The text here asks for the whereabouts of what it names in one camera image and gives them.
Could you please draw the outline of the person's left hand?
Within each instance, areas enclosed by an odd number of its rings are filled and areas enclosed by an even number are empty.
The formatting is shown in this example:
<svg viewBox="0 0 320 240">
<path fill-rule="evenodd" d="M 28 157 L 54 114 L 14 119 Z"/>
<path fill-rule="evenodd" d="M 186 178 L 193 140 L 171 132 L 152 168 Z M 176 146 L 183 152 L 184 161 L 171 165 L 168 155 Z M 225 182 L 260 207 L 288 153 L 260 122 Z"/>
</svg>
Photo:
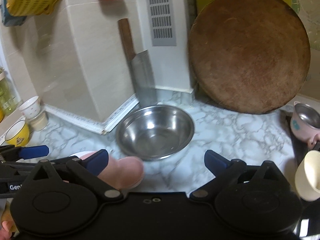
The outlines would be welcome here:
<svg viewBox="0 0 320 240">
<path fill-rule="evenodd" d="M 18 232 L 16 224 L 10 213 L 10 203 L 6 202 L 4 211 L 1 215 L 1 240 L 9 240 L 13 237 L 15 233 Z"/>
</svg>

